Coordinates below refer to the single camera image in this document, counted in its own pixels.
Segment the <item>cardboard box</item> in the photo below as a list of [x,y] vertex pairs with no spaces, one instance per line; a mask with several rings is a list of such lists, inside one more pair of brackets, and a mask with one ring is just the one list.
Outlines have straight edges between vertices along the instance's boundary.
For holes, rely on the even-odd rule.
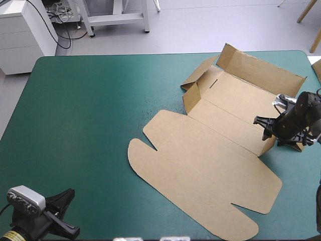
[[128,147],[133,170],[200,225],[226,240],[247,240],[258,225],[236,204],[268,213],[281,180],[257,157],[262,141],[257,115],[277,117],[275,95],[295,96],[305,78],[225,45],[205,60],[182,88],[188,115],[161,110],[143,128],[153,144]]
[[305,78],[245,54],[226,44],[218,58],[205,60],[181,85],[188,116],[229,140],[262,155],[275,138],[262,141],[263,128],[253,125],[258,116],[278,117],[271,104],[277,94],[295,97]]

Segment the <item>white drawer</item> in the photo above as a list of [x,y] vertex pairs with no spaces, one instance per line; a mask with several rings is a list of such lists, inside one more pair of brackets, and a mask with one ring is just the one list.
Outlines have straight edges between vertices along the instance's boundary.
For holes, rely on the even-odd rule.
[[42,56],[39,46],[1,49],[0,68],[5,74],[28,73]]
[[0,18],[0,34],[30,31],[24,17]]
[[0,49],[30,47],[37,45],[37,41],[32,32],[0,34]]

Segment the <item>gray floor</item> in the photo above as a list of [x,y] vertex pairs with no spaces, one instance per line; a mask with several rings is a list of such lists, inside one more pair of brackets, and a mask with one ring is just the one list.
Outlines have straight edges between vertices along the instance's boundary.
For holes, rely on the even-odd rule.
[[[112,0],[87,0],[92,15],[108,14]],[[321,27],[321,3],[301,24],[296,19],[309,1],[286,0],[160,0],[162,11],[148,0],[150,33],[142,24],[95,28],[95,37],[76,40],[69,50],[58,47],[57,55],[109,55],[220,52],[230,43],[242,51],[302,50],[310,46]],[[140,0],[130,0],[127,11],[141,9]],[[73,37],[85,29],[75,30]],[[0,71],[0,137],[9,122],[28,74],[5,76]]]

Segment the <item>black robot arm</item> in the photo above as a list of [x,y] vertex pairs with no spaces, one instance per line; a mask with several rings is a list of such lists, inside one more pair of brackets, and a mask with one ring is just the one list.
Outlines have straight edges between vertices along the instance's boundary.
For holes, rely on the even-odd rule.
[[277,118],[257,116],[254,124],[264,127],[263,140],[276,136],[278,144],[321,144],[321,97],[317,93],[302,92],[298,99],[279,94],[274,103],[284,109]]

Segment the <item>green tabletop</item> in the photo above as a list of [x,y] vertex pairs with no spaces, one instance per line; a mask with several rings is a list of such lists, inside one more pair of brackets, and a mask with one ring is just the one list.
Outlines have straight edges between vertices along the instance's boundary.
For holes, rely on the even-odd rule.
[[[45,196],[71,187],[76,197],[65,220],[81,227],[81,239],[215,238],[133,172],[127,147],[132,138],[148,143],[142,128],[160,109],[185,113],[180,84],[216,54],[39,59],[0,141],[0,207],[10,187],[26,185]],[[250,54],[307,76],[301,91],[320,88],[303,52]],[[255,238],[317,235],[321,146],[303,153],[274,147],[261,159],[283,187],[267,215],[240,208],[259,224]],[[1,233],[11,213],[0,217]]]

